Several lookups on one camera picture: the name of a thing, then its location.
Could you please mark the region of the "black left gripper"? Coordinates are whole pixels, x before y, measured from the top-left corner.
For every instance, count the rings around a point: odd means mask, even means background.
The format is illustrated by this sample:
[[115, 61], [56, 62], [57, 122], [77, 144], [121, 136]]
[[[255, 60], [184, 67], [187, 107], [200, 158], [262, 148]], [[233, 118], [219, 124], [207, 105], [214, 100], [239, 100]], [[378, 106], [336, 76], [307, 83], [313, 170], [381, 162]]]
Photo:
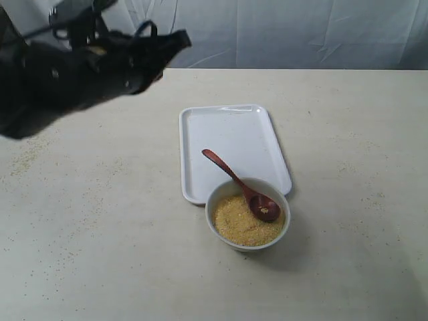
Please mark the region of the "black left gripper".
[[162, 78], [167, 64], [192, 47], [187, 30], [168, 35], [109, 31], [70, 41], [67, 97], [137, 95]]

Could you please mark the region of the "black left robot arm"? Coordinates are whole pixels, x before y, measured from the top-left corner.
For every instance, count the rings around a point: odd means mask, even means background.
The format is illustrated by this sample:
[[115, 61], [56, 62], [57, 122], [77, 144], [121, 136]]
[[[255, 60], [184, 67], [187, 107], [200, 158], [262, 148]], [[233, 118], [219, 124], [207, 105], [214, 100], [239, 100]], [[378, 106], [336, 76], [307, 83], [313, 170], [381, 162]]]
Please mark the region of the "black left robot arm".
[[111, 31], [72, 51], [35, 41], [1, 60], [1, 136], [28, 138], [69, 114], [141, 94], [190, 46], [185, 30], [143, 37]]

